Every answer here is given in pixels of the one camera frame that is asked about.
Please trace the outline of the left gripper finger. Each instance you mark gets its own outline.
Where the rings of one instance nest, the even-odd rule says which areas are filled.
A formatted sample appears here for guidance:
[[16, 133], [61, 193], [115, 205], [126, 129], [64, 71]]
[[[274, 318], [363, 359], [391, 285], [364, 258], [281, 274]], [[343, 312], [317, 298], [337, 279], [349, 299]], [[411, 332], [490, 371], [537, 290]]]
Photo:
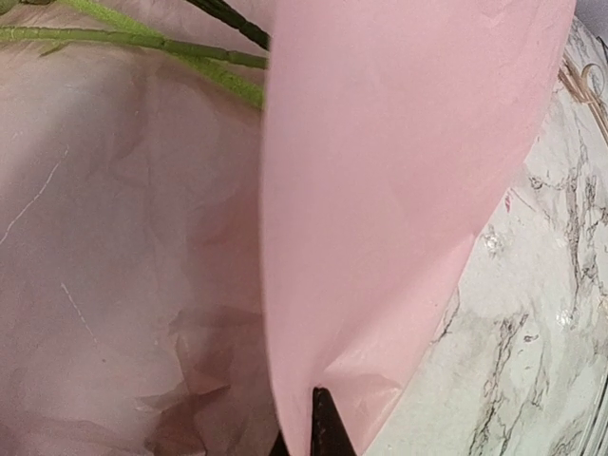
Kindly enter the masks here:
[[354, 456], [354, 445], [343, 423], [332, 393], [324, 387], [311, 389], [305, 414], [280, 427], [275, 455]]

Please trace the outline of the pink wrapping paper sheet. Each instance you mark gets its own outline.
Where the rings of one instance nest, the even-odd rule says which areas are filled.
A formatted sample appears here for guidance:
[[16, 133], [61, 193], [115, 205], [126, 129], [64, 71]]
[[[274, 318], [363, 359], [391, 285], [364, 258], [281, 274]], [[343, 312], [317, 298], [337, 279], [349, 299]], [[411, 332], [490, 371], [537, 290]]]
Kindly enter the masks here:
[[[167, 38], [257, 47], [183, 1]], [[358, 451], [453, 301], [514, 312], [571, 1], [239, 1], [261, 110], [161, 50], [1, 41], [1, 451], [265, 455], [329, 389]]]

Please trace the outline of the white rose fake flower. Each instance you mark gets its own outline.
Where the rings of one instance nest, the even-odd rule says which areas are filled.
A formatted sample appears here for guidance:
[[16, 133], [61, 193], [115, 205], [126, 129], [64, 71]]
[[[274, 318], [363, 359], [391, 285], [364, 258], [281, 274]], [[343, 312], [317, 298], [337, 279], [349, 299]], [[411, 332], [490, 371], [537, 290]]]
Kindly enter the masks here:
[[229, 64], [266, 69], [268, 59], [263, 56], [228, 50], [220, 47], [171, 40], [160, 36], [143, 35], [132, 32], [92, 28], [46, 28], [46, 27], [1, 27], [2, 42], [50, 41], [50, 42], [91, 42], [119, 46], [151, 48], [179, 56], [201, 57]]

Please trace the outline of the orange fake flower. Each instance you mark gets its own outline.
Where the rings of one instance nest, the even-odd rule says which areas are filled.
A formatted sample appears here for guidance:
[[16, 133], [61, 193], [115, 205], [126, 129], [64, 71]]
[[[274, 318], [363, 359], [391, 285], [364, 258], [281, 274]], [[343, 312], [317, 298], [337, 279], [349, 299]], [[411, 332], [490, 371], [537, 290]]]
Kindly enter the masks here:
[[[136, 21], [126, 14], [108, 8], [98, 1], [66, 0], [62, 4], [92, 17], [93, 19], [113, 27], [117, 31], [142, 34], [144, 37], [164, 38], [164, 35]], [[236, 73], [230, 71], [220, 63], [206, 57], [178, 56], [182, 63], [193, 68], [208, 81], [239, 97], [247, 104], [261, 110], [264, 103], [263, 88], [249, 82]]]

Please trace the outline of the lilac fake flower sprig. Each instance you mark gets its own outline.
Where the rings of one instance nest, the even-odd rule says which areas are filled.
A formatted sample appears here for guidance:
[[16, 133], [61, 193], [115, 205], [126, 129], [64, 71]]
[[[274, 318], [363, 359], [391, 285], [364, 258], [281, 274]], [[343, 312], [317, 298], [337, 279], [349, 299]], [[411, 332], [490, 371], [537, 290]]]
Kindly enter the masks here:
[[270, 48], [270, 35], [246, 19], [236, 9], [232, 8], [224, 0], [187, 0], [187, 2], [215, 19], [218, 19], [228, 27], [237, 30], [249, 41], [257, 44], [260, 48], [268, 50]]

